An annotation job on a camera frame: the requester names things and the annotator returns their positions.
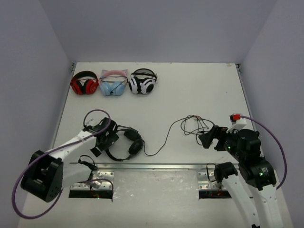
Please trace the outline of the black headset with cable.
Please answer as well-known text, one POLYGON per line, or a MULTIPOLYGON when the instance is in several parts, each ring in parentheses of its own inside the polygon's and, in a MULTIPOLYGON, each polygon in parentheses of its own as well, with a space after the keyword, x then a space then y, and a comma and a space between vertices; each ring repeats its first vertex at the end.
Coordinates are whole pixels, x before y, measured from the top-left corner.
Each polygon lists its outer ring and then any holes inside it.
POLYGON ((205 133, 208 133, 211 130, 211 128, 207 125, 207 123, 210 123, 210 124, 212 124, 212 126, 215 126, 215 123, 213 121, 202 118, 198 115, 188 115, 186 117, 178 119, 170 125, 170 127, 167 131, 166 137, 165 137, 165 141, 164 141, 163 145, 158 149, 158 151, 153 154, 148 154, 145 149, 146 142, 136 129, 127 127, 127 126, 117 125, 116 128, 114 129, 113 133, 107 135, 105 143, 108 143, 108 145, 103 144, 104 149, 102 149, 102 150, 107 154, 107 156, 111 160, 116 161, 116 162, 123 162, 123 161, 130 160, 133 157, 137 156, 141 151, 143 151, 144 154, 148 157, 156 156, 167 144, 171 129, 177 123, 180 123, 180 129, 183 131, 183 134, 185 136, 195 135, 196 142, 198 145, 202 145, 202 143, 199 143, 199 136, 201 136, 205 133), (192 131, 187 131, 186 123, 190 119, 194 119, 196 121, 197 127, 192 131), (124 137, 126 137, 128 140, 130 140, 132 142, 132 144, 130 145, 130 147, 128 149, 128 156, 126 158, 116 158, 111 154, 111 152, 109 150, 109 148, 119 139, 119 136, 117 134, 118 132, 123 132, 124 137))

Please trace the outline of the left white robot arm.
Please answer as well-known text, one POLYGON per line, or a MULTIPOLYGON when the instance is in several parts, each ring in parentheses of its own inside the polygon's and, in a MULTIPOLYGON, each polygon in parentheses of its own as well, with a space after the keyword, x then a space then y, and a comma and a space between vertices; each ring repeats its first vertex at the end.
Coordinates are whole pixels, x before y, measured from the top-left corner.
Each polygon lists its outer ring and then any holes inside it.
POLYGON ((101 141, 116 130, 115 121, 104 118, 88 125, 54 152, 35 152, 21 181, 21 188, 45 202, 51 202, 62 189, 75 183, 88 183, 97 177, 97 166, 77 159, 86 152, 101 154, 101 141))

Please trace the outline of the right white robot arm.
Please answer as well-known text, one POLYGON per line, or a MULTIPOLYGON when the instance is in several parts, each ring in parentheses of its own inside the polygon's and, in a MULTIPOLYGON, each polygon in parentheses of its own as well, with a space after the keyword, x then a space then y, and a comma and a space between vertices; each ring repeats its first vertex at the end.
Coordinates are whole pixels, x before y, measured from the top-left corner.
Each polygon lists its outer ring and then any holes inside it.
POLYGON ((216 151, 228 152, 237 162, 215 165, 215 181, 224 186, 249 228, 284 226, 276 197, 276 177, 272 165, 261 156, 259 132, 215 125, 199 136, 207 149, 214 139, 216 151))

